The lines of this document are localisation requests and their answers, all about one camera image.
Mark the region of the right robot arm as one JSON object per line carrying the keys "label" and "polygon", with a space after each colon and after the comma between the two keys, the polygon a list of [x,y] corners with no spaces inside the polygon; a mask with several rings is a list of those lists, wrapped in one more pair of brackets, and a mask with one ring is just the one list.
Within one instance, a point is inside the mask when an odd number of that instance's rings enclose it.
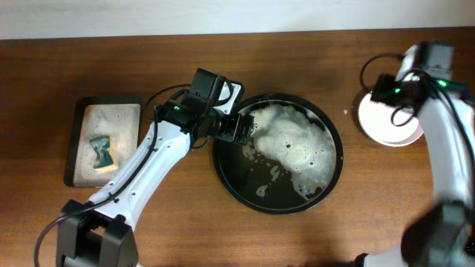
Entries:
{"label": "right robot arm", "polygon": [[464,84],[411,70],[418,80],[379,77],[372,98],[411,107],[424,131],[433,175],[433,206],[413,221],[399,247],[360,254],[354,266],[473,266],[474,107]]}

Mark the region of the pink white plate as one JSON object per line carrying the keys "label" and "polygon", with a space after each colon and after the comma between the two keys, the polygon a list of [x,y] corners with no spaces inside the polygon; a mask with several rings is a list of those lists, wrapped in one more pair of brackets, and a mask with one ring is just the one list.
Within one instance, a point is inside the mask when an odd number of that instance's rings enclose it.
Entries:
{"label": "pink white plate", "polygon": [[395,108],[386,106],[380,102],[370,100],[370,94],[366,94],[357,107],[357,118],[363,132],[373,141],[390,146],[403,147],[417,141],[424,133],[419,120],[413,118],[406,125],[397,127],[410,118],[410,114],[399,111],[394,116],[394,125],[391,116]]}

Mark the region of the green yellow sponge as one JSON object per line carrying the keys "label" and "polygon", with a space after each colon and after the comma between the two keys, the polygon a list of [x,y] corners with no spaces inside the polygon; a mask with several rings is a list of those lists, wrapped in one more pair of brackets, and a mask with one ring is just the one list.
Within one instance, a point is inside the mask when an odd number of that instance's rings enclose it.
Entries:
{"label": "green yellow sponge", "polygon": [[90,140],[90,145],[96,153],[93,169],[98,174],[118,169],[114,159],[113,139],[110,136],[97,136]]}

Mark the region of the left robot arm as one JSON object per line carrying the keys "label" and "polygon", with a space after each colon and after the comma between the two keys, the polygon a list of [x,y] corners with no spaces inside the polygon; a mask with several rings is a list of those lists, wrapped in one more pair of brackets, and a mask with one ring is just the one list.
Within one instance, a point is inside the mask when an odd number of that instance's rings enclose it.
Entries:
{"label": "left robot arm", "polygon": [[139,264],[134,230],[167,173],[201,137],[245,145],[253,118],[230,105],[168,100],[154,111],[151,127],[119,173],[85,204],[70,200],[57,220],[57,266]]}

